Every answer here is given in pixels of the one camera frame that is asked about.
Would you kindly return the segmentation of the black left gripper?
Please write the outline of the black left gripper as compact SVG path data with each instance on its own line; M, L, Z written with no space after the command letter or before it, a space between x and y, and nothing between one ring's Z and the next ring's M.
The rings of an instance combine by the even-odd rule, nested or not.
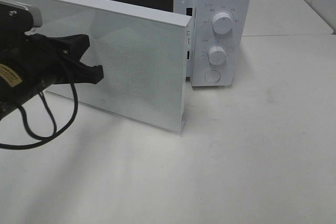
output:
M73 83L97 84L103 67L80 62L90 47L89 36L46 37L1 30L1 118L53 84L67 84L61 56Z

